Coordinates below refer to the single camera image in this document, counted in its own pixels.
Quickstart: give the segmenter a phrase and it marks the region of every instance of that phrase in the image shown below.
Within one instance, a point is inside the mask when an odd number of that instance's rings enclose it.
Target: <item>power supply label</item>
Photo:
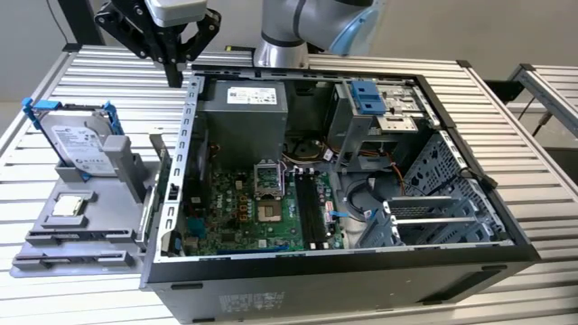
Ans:
[[[276,88],[232,87],[228,90],[228,104],[277,105]]]
[[[285,292],[224,295],[220,296],[221,308],[226,313],[281,309],[285,295]]]
[[[87,127],[53,127],[61,147],[75,167],[93,175],[115,175],[111,160],[102,150],[99,135]]]

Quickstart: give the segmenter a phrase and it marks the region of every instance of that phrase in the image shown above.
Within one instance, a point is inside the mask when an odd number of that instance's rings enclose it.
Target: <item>green circuit board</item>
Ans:
[[[192,216],[188,219],[188,255],[292,252],[308,249],[304,246],[293,173],[285,175],[286,194],[277,202],[256,199],[254,181],[253,171],[217,171],[212,174],[209,213],[205,218]],[[320,218],[325,218],[325,201],[333,202],[328,175],[317,177],[317,185],[321,189]],[[328,243],[330,248],[344,247],[341,232],[329,236]]]

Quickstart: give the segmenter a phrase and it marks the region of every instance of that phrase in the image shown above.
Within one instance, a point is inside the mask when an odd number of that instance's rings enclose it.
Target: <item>metal table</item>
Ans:
[[[209,52],[206,64],[249,66],[246,52]],[[318,315],[257,322],[349,324],[575,324],[578,319],[578,189],[491,93],[472,68],[453,61],[313,55],[312,68],[424,74],[464,138],[544,258],[457,305]],[[166,87],[164,71],[126,49],[85,46],[63,53],[35,98],[119,109],[133,148],[155,159],[147,139],[164,127],[174,146],[186,90]],[[2,324],[178,324],[139,275],[14,279],[7,270],[57,181],[58,157],[21,114],[0,139]]]
[[[536,99],[578,137],[578,67],[521,64],[511,80],[520,81]]]

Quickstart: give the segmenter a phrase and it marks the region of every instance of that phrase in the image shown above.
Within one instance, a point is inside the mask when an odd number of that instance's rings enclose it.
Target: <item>motherboard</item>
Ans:
[[[328,173],[278,173],[276,164],[252,171],[216,171],[209,212],[188,218],[186,254],[344,248],[340,220],[330,218],[333,206]]]

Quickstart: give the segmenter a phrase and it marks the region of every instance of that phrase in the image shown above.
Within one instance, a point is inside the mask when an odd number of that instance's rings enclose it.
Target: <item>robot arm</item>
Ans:
[[[368,42],[377,20],[373,0],[265,0],[254,65],[309,68],[306,42],[346,56]],[[164,64],[170,87],[180,88],[186,62],[214,39],[222,16],[208,8],[208,0],[111,0],[95,21],[138,57]],[[200,31],[184,43],[190,22]]]
[[[170,87],[181,88],[186,62],[201,55],[221,28],[221,14],[208,0],[111,0],[97,24],[141,58],[164,64]],[[188,42],[181,33],[190,22],[200,31]]]

